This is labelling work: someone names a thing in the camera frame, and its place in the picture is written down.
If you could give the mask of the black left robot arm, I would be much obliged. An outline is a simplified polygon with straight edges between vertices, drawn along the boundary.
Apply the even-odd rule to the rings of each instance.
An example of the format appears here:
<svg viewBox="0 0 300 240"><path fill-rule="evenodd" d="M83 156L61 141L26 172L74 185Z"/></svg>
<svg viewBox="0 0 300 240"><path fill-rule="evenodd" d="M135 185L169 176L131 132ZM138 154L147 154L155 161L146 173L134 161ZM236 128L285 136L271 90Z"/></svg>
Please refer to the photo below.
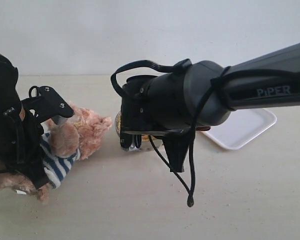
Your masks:
<svg viewBox="0 0 300 240"><path fill-rule="evenodd" d="M44 151L40 146L42 123L52 119L60 125L74 110L51 86L35 86L36 96L20 99L16 85L19 71L0 54L0 162L3 173L19 173L36 189L48 183Z"/></svg>

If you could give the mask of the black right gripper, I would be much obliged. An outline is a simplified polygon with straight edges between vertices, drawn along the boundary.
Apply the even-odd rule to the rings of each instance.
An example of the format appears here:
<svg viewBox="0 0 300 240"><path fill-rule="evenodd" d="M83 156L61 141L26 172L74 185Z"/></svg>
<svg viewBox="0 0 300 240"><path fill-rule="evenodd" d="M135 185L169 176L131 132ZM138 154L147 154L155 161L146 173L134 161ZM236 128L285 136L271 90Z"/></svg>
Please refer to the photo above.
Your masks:
<svg viewBox="0 0 300 240"><path fill-rule="evenodd" d="M183 74L131 76L122 88L137 98L136 101L126 98L121 101L120 127L123 132L119 142L122 150L140 149L142 136L136 134L165 135L190 128L192 116L184 98ZM162 142L170 171L183 173L190 133L171 133L164 136Z"/></svg>

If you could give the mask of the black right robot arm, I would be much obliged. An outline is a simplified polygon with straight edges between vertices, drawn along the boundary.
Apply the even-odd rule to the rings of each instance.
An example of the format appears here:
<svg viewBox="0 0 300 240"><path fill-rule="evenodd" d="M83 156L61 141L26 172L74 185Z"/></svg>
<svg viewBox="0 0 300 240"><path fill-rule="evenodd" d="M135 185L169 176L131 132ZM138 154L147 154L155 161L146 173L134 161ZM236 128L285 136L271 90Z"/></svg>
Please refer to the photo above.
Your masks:
<svg viewBox="0 0 300 240"><path fill-rule="evenodd" d="M158 138L178 173L197 129L218 126L236 110L300 106L300 43L227 67L209 60L172 66L139 60L118 72L136 68L159 75L135 75L123 86L111 77L121 96L120 145L139 148L142 136Z"/></svg>

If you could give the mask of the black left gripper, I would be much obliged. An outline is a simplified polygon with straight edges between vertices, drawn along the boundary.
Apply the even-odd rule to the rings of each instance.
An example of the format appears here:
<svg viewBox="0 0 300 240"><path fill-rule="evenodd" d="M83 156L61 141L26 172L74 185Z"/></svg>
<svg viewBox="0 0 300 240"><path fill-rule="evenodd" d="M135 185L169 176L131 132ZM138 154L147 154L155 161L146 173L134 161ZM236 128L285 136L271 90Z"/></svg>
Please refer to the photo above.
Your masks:
<svg viewBox="0 0 300 240"><path fill-rule="evenodd" d="M74 110L51 86L32 86L28 97L0 99L0 174L21 174L35 189L49 182L40 146L41 123L62 125Z"/></svg>

